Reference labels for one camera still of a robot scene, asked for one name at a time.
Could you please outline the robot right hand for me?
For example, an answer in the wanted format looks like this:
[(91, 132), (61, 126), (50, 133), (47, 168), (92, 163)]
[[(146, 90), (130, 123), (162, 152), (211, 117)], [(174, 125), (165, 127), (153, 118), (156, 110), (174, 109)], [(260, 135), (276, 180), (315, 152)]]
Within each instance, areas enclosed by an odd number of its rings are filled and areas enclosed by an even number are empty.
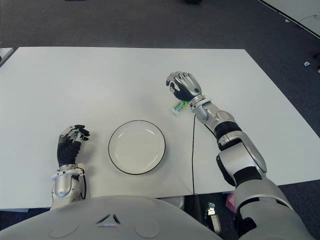
[(202, 89), (195, 77), (187, 72), (172, 72), (166, 80), (166, 86), (181, 101), (190, 102), (194, 98), (202, 100)]

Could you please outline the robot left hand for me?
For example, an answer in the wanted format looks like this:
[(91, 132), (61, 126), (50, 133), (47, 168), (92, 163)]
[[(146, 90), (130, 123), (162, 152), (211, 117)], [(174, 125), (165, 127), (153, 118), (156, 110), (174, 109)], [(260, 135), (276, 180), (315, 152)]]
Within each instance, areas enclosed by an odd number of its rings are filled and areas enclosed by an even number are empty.
[(90, 132), (85, 125), (68, 126), (60, 135), (57, 144), (58, 166), (75, 165), (83, 141), (88, 141)]

